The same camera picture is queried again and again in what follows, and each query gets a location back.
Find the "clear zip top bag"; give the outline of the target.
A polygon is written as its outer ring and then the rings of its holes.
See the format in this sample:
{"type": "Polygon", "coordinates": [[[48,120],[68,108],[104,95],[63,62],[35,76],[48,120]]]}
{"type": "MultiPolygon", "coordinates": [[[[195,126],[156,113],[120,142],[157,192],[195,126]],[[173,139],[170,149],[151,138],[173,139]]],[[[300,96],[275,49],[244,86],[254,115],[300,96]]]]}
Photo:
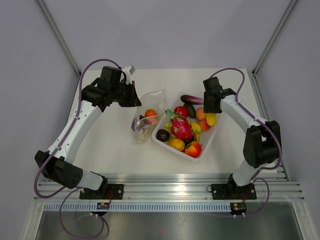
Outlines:
{"type": "Polygon", "coordinates": [[[144,143],[158,125],[165,109],[167,97],[164,89],[144,94],[141,106],[136,108],[132,123],[131,136],[135,144],[144,143]]]}

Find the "orange pumpkin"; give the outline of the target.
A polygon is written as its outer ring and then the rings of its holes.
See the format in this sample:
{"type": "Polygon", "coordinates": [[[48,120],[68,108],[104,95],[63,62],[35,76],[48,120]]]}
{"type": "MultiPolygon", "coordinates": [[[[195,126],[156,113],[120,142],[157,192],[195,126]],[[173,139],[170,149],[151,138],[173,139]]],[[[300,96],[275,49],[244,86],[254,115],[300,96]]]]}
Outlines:
{"type": "Polygon", "coordinates": [[[154,109],[147,109],[144,113],[145,118],[156,117],[158,114],[154,109]]]}

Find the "dark red plum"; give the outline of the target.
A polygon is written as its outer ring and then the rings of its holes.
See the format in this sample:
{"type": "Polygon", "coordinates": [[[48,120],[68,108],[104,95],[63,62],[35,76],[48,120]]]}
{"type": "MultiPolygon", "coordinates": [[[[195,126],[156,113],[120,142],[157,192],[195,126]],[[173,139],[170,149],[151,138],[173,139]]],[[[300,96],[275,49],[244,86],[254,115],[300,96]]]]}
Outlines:
{"type": "Polygon", "coordinates": [[[144,126],[144,125],[155,126],[159,122],[159,117],[158,116],[144,117],[143,115],[139,115],[139,121],[138,122],[142,126],[144,126]]]}

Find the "orange peach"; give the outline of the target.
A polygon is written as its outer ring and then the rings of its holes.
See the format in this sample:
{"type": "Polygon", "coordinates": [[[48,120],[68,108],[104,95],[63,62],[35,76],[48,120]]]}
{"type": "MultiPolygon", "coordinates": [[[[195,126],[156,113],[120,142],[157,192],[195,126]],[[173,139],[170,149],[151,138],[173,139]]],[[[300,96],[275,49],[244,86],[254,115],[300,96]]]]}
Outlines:
{"type": "Polygon", "coordinates": [[[195,111],[195,115],[198,121],[202,121],[206,119],[206,113],[204,112],[203,107],[197,108],[195,111]]]}
{"type": "Polygon", "coordinates": [[[207,123],[205,119],[198,122],[202,132],[208,132],[211,129],[211,126],[207,123]]]}

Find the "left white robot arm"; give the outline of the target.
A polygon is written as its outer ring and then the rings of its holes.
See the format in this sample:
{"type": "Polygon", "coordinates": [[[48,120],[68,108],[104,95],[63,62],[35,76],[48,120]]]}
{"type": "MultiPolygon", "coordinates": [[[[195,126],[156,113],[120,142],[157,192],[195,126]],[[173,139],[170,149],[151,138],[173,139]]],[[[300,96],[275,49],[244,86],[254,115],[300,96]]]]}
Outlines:
{"type": "Polygon", "coordinates": [[[34,159],[38,176],[54,181],[63,188],[84,189],[95,198],[108,194],[108,180],[104,176],[74,165],[85,136],[95,121],[112,103],[131,108],[142,105],[136,93],[132,65],[123,68],[105,66],[100,77],[86,87],[80,87],[78,105],[56,141],[46,150],[39,150],[34,159]]]}

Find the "purple eggplant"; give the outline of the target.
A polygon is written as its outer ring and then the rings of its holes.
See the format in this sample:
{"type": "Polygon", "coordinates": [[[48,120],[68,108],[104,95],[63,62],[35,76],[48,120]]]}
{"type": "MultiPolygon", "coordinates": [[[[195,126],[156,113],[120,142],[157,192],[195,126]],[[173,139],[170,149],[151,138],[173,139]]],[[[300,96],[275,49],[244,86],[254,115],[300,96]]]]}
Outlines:
{"type": "Polygon", "coordinates": [[[191,104],[191,105],[203,105],[204,99],[200,97],[195,97],[192,95],[184,94],[180,97],[180,100],[185,104],[191,104]]]}

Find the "red tomato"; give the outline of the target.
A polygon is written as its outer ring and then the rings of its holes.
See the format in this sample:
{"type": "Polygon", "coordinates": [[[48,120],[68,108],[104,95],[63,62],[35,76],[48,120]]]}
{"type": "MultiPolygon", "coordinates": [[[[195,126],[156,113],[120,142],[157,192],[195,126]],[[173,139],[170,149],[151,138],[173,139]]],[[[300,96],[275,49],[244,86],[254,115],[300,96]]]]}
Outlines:
{"type": "Polygon", "coordinates": [[[188,109],[185,106],[177,106],[174,111],[176,115],[182,116],[184,118],[187,118],[189,116],[188,109]]]}

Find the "white plastic basket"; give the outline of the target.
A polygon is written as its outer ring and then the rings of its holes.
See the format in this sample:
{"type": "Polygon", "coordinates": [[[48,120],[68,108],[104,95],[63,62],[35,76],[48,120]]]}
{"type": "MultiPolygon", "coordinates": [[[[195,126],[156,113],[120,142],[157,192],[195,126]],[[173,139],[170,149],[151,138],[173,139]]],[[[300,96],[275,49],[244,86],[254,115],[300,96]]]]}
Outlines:
{"type": "Polygon", "coordinates": [[[192,161],[200,161],[217,131],[219,117],[204,113],[203,102],[194,94],[180,92],[165,109],[152,139],[155,143],[192,161]]]}

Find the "yellow lemon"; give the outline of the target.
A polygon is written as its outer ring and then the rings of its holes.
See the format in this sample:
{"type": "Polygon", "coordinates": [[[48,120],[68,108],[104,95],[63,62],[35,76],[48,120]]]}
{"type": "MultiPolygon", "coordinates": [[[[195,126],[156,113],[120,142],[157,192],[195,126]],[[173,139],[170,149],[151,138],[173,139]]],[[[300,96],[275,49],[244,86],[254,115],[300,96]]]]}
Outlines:
{"type": "Polygon", "coordinates": [[[167,143],[170,147],[178,150],[178,151],[183,151],[185,149],[185,142],[179,138],[176,137],[172,137],[171,139],[169,139],[168,143],[167,143]]]}

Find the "red orange persimmon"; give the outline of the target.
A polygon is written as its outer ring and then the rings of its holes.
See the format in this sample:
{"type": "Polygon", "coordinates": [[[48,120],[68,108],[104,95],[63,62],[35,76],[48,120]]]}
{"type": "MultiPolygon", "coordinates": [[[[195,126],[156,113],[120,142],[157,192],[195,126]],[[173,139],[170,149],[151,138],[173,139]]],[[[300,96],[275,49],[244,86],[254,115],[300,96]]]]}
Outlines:
{"type": "Polygon", "coordinates": [[[202,153],[202,145],[197,141],[190,142],[185,147],[185,153],[190,157],[198,158],[202,153]]]}

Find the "right aluminium frame post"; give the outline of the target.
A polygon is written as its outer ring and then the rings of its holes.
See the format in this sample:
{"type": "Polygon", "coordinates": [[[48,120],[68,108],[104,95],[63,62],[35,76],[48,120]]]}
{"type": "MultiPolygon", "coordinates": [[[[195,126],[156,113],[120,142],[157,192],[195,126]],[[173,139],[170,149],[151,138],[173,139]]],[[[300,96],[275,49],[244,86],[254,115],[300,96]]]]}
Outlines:
{"type": "Polygon", "coordinates": [[[252,70],[254,77],[258,75],[299,2],[299,0],[290,0],[288,2],[288,5],[282,13],[275,29],[273,30],[266,46],[264,47],[257,63],[255,64],[255,67],[252,70]]]}

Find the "aluminium frame post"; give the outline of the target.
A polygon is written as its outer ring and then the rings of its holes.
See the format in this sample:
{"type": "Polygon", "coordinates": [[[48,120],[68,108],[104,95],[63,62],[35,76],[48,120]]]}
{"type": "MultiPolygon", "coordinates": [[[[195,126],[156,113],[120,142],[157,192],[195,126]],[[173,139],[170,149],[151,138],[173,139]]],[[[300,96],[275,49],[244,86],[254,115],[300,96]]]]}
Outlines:
{"type": "Polygon", "coordinates": [[[45,21],[47,22],[50,30],[52,31],[55,39],[58,42],[59,47],[61,48],[61,50],[63,51],[67,61],[69,62],[69,64],[71,65],[74,73],[76,74],[77,78],[79,79],[82,73],[81,68],[79,67],[77,61],[75,60],[70,48],[68,47],[55,19],[53,14],[51,13],[47,3],[45,0],[35,0],[34,1],[40,12],[42,13],[45,21]]]}
{"type": "Polygon", "coordinates": [[[258,75],[299,2],[299,0],[290,0],[288,2],[288,5],[282,13],[275,29],[273,30],[266,46],[264,47],[257,63],[255,64],[255,67],[252,70],[254,77],[258,75]]]}

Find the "right black mount plate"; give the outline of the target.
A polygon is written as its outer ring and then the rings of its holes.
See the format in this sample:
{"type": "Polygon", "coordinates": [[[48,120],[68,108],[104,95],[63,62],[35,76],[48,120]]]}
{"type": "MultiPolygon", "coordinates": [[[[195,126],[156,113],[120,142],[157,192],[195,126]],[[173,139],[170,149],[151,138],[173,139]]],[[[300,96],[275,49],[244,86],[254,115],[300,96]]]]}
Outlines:
{"type": "Polygon", "coordinates": [[[255,186],[250,183],[245,186],[229,186],[227,183],[209,185],[213,200],[256,200],[255,186]]]}

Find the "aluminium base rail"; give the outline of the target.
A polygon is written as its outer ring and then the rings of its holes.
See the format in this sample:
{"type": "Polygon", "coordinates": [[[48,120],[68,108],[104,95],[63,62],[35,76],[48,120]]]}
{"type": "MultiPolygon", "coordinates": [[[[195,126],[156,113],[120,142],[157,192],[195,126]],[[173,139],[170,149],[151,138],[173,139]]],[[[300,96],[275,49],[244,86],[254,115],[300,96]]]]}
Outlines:
{"type": "MultiPolygon", "coordinates": [[[[211,184],[227,182],[227,174],[106,174],[111,184],[123,184],[123,202],[210,202],[211,184]]],[[[304,202],[305,196],[297,181],[290,181],[283,172],[261,173],[267,183],[255,183],[259,201],[270,189],[271,202],[304,202]]]]}

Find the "left aluminium frame post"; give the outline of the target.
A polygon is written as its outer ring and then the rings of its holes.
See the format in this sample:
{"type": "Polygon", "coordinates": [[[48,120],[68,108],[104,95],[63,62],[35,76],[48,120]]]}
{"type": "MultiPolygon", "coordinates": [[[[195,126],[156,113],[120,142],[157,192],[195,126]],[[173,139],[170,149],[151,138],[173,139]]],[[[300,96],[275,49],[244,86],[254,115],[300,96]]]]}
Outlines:
{"type": "Polygon", "coordinates": [[[70,48],[68,47],[55,19],[53,14],[51,13],[47,3],[45,0],[35,0],[34,1],[40,12],[42,13],[45,21],[47,22],[50,30],[52,31],[55,39],[58,42],[59,47],[61,48],[61,50],[63,51],[67,61],[69,62],[69,64],[71,65],[74,73],[76,74],[77,78],[79,79],[82,73],[81,68],[79,67],[77,61],[75,60],[70,48]]]}

